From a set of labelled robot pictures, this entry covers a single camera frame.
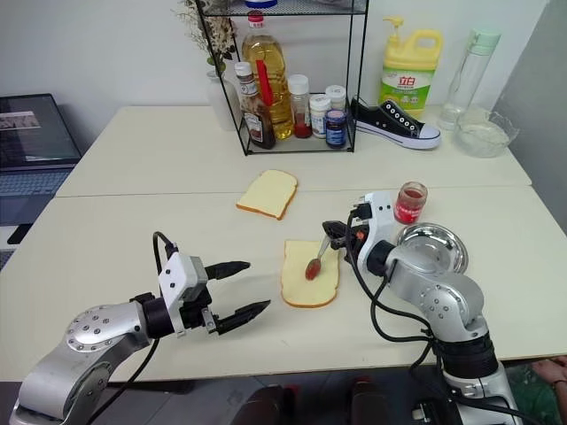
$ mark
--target white bottle cap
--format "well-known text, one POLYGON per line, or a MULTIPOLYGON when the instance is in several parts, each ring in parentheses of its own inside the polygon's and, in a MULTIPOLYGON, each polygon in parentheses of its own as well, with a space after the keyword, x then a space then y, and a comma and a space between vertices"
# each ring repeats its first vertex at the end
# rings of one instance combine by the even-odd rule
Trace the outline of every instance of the white bottle cap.
POLYGON ((325 95, 330 100, 341 101, 346 99, 346 89, 343 86, 329 86, 325 89, 325 95))
POLYGON ((330 99, 327 95, 312 95, 309 99, 309 107, 316 111, 328 111, 330 109, 330 99))
POLYGON ((309 93, 309 79, 300 73, 290 75, 290 78, 287 79, 287 85, 290 88, 290 93, 293 95, 305 95, 309 93))
POLYGON ((249 62, 236 62, 234 64, 234 71, 239 77, 245 77, 252 73, 252 67, 249 62))

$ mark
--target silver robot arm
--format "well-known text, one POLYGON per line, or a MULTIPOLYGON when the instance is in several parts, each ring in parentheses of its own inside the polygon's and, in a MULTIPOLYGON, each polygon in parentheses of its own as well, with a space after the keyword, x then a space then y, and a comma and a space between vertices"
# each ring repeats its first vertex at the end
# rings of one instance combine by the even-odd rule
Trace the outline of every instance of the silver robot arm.
MULTIPOLYGON (((436 354, 442 359, 443 376, 454 398, 463 403, 467 400, 462 398, 482 399, 492 406, 516 410, 504 367, 494 356, 482 315, 482 290, 468 276, 440 269, 423 253, 386 242, 394 223, 391 205, 388 192, 374 192, 353 210, 360 220, 359 228, 365 230, 368 226, 356 258, 361 275, 385 276, 390 290, 417 307, 427 319, 436 354)), ((451 404, 457 412, 449 423, 522 424, 516 416, 463 403, 451 404)))
POLYGON ((234 261, 203 267, 200 258, 178 252, 170 244, 159 274, 161 297, 147 293, 128 303, 99 305, 79 314, 59 345, 25 378, 12 411, 11 425, 84 425, 116 367, 152 340, 187 328, 204 326, 219 335, 244 325, 269 301, 237 309, 219 319, 208 306, 209 279, 221 279, 248 268, 234 261))

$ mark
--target metal bowl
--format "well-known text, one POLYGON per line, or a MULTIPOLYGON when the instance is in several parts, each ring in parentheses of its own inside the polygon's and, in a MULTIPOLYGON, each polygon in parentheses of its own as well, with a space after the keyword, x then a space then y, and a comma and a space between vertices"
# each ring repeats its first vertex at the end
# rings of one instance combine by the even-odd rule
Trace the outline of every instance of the metal bowl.
POLYGON ((469 265, 469 253, 459 236, 439 224, 417 223, 403 228, 398 245, 422 252, 447 271, 464 273, 469 265))

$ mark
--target white table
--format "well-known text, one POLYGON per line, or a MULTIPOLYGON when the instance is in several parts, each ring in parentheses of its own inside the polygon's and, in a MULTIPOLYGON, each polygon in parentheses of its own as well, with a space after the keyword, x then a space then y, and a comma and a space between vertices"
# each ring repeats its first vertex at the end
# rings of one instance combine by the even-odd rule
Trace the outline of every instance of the white table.
MULTIPOLYGON (((0 275, 0 381, 21 380, 83 309, 157 292, 154 230, 205 264, 252 262, 248 271, 210 282, 215 313, 268 298, 272 305, 224 336, 198 329, 165 338, 141 379, 407 365, 422 345, 391 344, 374 332, 369 300, 346 263, 330 305, 297 309, 279 295, 284 241, 322 237, 321 222, 345 220, 363 193, 299 192, 282 221, 238 210, 235 193, 55 198, 0 275)), ((423 220, 451 228, 465 242, 467 273, 485 293, 501 359, 567 351, 567 238, 531 188, 432 189, 423 220)), ((411 308, 389 293, 384 301, 411 308)), ((379 314, 379 320, 393 334, 417 331, 398 317, 379 314)), ((126 379, 144 355, 130 358, 113 378, 126 379)))
MULTIPOLYGON (((424 119, 435 124, 436 112, 424 119)), ((397 189, 415 180, 428 188, 527 186, 513 155, 471 158, 450 142, 412 151, 358 132, 355 152, 244 156, 236 132, 216 125, 208 106, 126 107, 98 137, 58 192, 93 195, 241 192, 262 171, 295 175, 299 191, 397 189)))

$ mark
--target red cap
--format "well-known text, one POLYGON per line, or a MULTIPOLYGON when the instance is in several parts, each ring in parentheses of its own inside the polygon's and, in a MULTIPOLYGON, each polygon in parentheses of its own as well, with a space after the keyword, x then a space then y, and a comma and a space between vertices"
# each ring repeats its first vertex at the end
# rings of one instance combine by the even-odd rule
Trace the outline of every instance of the red cap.
POLYGON ((260 11, 250 11, 248 12, 248 22, 263 22, 264 15, 260 11))

